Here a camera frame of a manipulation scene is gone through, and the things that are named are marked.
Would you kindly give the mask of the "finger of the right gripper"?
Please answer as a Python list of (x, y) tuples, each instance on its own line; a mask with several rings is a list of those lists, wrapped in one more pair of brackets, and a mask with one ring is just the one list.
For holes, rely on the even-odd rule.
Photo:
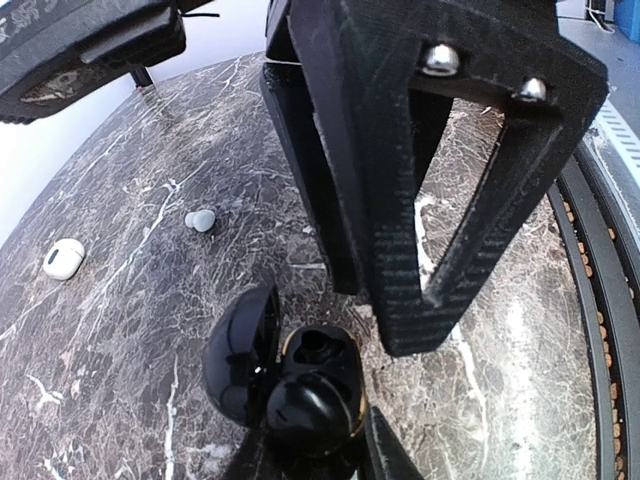
[(552, 1), (294, 1), (321, 136), (309, 211), (385, 350), (437, 349), (608, 93)]
[(370, 293), (370, 241), (355, 135), (340, 84), (296, 64), (267, 62), (261, 89), (315, 230), (334, 291)]

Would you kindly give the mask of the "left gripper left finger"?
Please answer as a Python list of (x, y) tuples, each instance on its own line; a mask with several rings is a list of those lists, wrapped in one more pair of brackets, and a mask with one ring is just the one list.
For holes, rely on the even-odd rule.
[(251, 430), (229, 464), (233, 480), (273, 480), (278, 467), (262, 430)]

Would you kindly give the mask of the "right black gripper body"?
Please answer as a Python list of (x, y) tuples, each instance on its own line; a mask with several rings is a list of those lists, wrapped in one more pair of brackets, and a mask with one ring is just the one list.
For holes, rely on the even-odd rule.
[(174, 1), (8, 1), (1, 7), (1, 120), (50, 117), (185, 48)]

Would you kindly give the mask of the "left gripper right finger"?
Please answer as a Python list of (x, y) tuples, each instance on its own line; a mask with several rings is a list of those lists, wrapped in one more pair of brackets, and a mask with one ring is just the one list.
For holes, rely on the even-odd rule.
[(381, 410), (367, 417), (367, 478), (423, 480)]

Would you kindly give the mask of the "black round charging case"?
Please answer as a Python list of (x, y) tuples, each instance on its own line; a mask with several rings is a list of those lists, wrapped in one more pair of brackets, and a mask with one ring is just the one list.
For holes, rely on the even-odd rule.
[(266, 407), (278, 382), (288, 375), (319, 374), (335, 385), (352, 415), (351, 436), (344, 447), (359, 436), (369, 408), (356, 341), (335, 326), (298, 328), (285, 340), (280, 335), (277, 288), (260, 286), (240, 294), (204, 348), (203, 381), (209, 400), (236, 424), (264, 426), (269, 433)]

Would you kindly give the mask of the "beige gold-rimmed charging case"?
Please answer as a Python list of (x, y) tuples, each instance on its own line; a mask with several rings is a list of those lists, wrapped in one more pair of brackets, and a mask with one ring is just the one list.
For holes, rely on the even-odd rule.
[(72, 278), (86, 255), (84, 245), (77, 239), (57, 240), (43, 261), (43, 271), (51, 279), (66, 281)]

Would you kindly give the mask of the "black stem earbud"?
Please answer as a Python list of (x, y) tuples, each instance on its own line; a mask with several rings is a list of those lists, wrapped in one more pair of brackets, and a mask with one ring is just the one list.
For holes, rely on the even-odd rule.
[(342, 447), (353, 426), (339, 390), (316, 373), (280, 380), (267, 402), (266, 422), (279, 444), (311, 458), (328, 456)]

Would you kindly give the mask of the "blue plastic bin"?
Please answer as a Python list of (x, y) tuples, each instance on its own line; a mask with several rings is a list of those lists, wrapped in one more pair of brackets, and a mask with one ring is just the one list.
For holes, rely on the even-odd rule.
[(614, 21), (619, 29), (633, 42), (639, 42), (640, 0), (615, 2)]

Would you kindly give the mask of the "white bud earbud right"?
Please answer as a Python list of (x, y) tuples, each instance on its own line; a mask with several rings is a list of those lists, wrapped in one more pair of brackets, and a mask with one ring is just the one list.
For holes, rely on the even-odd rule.
[(199, 233), (205, 233), (213, 228), (216, 221), (216, 214), (207, 209), (192, 211), (186, 214), (185, 225)]

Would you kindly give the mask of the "right black frame post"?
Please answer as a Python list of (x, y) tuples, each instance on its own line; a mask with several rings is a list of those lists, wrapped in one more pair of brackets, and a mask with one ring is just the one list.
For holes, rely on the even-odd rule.
[(130, 72), (137, 90), (153, 87), (154, 81), (145, 67), (139, 67)]

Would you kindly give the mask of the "black front table rail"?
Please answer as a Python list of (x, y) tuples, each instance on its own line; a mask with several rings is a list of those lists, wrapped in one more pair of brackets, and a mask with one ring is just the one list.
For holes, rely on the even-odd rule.
[(639, 476), (639, 234), (604, 162), (580, 146), (548, 192), (582, 313), (596, 476)]

